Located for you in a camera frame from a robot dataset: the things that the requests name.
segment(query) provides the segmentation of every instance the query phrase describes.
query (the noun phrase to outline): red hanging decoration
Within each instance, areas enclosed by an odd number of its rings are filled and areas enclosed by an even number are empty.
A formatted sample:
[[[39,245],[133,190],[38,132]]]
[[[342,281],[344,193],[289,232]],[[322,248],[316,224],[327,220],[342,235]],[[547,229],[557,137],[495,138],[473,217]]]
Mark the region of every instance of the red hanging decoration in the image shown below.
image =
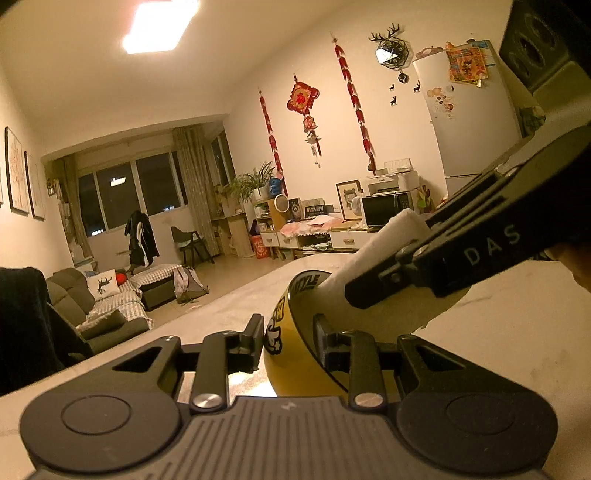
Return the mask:
[[[355,85],[353,84],[353,80],[351,79],[351,72],[349,71],[349,65],[347,65],[347,61],[345,60],[345,51],[337,44],[337,39],[333,37],[333,43],[335,44],[335,53],[336,57],[339,61],[339,66],[341,72],[343,73],[343,78],[347,82],[347,90],[349,92],[349,96],[351,97],[351,103],[353,104],[353,108],[355,109],[355,115],[357,116],[357,121],[359,122],[359,128],[361,129],[361,135],[363,136],[363,149],[368,156],[369,165],[368,170],[374,172],[376,171],[375,166],[375,156],[374,156],[374,147],[371,144],[371,140],[369,139],[368,130],[365,126],[365,117],[363,115],[363,111],[361,110],[361,102],[359,101],[359,96],[357,95],[357,90],[355,89]]]
[[[267,132],[269,133],[269,145],[271,146],[271,151],[273,152],[273,158],[275,159],[275,176],[278,179],[283,180],[283,192],[287,195],[287,187],[285,186],[285,177],[283,176],[283,167],[281,166],[281,160],[279,159],[279,152],[277,151],[277,141],[273,136],[273,128],[271,126],[271,119],[269,118],[269,114],[267,113],[267,104],[265,103],[265,98],[262,95],[262,92],[259,90],[259,95],[261,97],[259,100],[261,101],[262,113],[265,117],[265,123],[267,125]]]
[[[291,96],[287,102],[287,109],[304,115],[304,133],[308,135],[306,141],[311,145],[312,154],[314,156],[322,156],[320,138],[316,135],[316,128],[318,128],[318,126],[316,125],[314,118],[310,115],[310,109],[314,105],[314,100],[320,96],[320,91],[306,83],[299,82],[295,75],[294,81],[295,85],[291,90]]]

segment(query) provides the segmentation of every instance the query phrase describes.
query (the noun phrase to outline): potted plant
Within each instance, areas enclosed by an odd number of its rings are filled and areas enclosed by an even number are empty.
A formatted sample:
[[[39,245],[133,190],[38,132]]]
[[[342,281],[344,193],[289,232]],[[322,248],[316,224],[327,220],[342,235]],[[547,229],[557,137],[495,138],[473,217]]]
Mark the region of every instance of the potted plant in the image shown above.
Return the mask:
[[[238,175],[230,182],[230,192],[241,202],[251,196],[254,203],[271,198],[269,194],[269,180],[273,177],[272,162],[264,163],[259,171]]]

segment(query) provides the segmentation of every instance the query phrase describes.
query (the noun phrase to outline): red ball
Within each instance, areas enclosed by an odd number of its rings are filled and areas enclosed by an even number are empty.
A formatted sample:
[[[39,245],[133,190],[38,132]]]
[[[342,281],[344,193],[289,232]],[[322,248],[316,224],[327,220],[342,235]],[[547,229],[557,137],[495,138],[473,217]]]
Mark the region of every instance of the red ball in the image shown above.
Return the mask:
[[[121,286],[127,281],[127,275],[124,273],[117,273],[115,279],[117,280],[117,285]]]

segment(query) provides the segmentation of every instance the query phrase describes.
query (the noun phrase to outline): black jacket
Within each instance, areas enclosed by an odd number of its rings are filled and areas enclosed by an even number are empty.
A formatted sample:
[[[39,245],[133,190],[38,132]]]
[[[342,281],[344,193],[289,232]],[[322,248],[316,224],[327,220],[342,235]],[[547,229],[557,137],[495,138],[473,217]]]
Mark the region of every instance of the black jacket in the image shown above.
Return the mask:
[[[39,270],[0,268],[0,395],[93,355],[49,301]]]
[[[141,244],[140,239],[137,238],[139,223],[144,228]],[[129,263],[131,265],[144,265],[147,267],[152,264],[154,257],[160,256],[156,248],[156,240],[154,240],[150,220],[145,213],[136,210],[131,214],[131,217],[127,220],[127,225],[125,225],[125,235],[129,235],[129,250],[131,251],[129,254]]]

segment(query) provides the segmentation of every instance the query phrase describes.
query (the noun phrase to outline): white pillow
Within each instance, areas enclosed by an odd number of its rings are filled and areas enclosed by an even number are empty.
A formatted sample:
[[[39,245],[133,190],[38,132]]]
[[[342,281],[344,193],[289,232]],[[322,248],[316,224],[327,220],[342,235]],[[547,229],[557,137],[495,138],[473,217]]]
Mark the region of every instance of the white pillow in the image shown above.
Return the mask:
[[[99,273],[94,277],[88,277],[86,279],[86,284],[88,285],[90,293],[92,293],[92,296],[95,298],[95,301],[120,293],[114,269]]]

